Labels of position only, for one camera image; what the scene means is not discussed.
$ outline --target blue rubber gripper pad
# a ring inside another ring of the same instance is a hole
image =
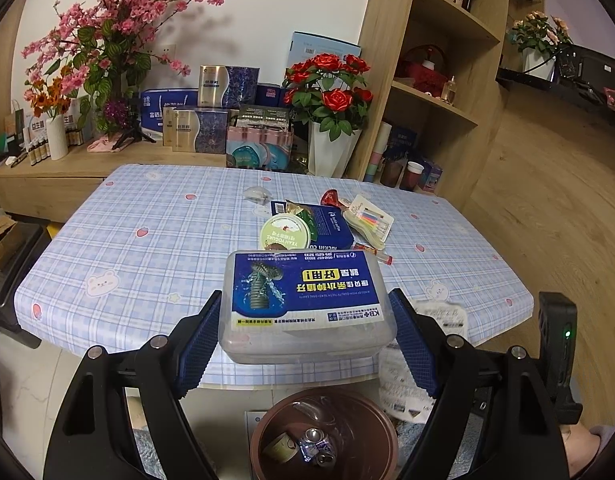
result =
[[[219,342],[220,307],[219,294],[179,358],[179,374],[172,391],[177,399],[185,397],[187,392],[198,387],[201,382],[205,368]]]
[[[398,294],[396,290],[390,292],[389,300],[396,319],[396,341],[401,347],[403,357],[412,372],[412,377],[419,388],[423,388],[431,397],[437,397],[439,383],[436,378],[436,358],[425,344],[416,323],[408,314],[412,305]]]

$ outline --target yogurt lid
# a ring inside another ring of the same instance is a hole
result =
[[[307,249],[312,241],[308,225],[289,213],[274,215],[261,228],[262,250],[284,251]]]

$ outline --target light blue checkered tablecloth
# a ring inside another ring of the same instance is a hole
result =
[[[362,194],[395,218],[380,268],[387,290],[462,304],[477,344],[531,316],[533,298],[447,201],[354,180],[196,166],[123,166],[74,213],[18,288],[21,326],[83,355],[135,349],[168,334],[221,289],[228,254],[258,248],[265,218],[242,198],[319,203]],[[340,381],[376,373],[377,359],[237,365],[217,346],[202,384],[224,387]]]

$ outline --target black countertop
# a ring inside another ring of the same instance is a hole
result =
[[[559,78],[556,75],[554,81],[548,81],[533,75],[516,72],[516,70],[499,68],[496,80],[508,89],[512,84],[522,84],[551,94],[578,108],[583,108],[615,128],[615,111],[607,108],[605,96],[599,95],[569,79]]]

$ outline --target red basket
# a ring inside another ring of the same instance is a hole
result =
[[[425,52],[428,61],[431,61],[431,56],[434,54],[434,51],[440,54],[441,60],[443,61],[443,71],[431,70],[424,67],[420,61],[410,60],[412,55],[420,50]],[[447,75],[443,73],[445,70],[447,70],[447,58],[444,52],[436,45],[427,44],[415,46],[408,50],[405,55],[398,60],[395,76],[410,78],[413,88],[421,92],[430,92],[433,97],[441,97],[443,86],[449,79]]]

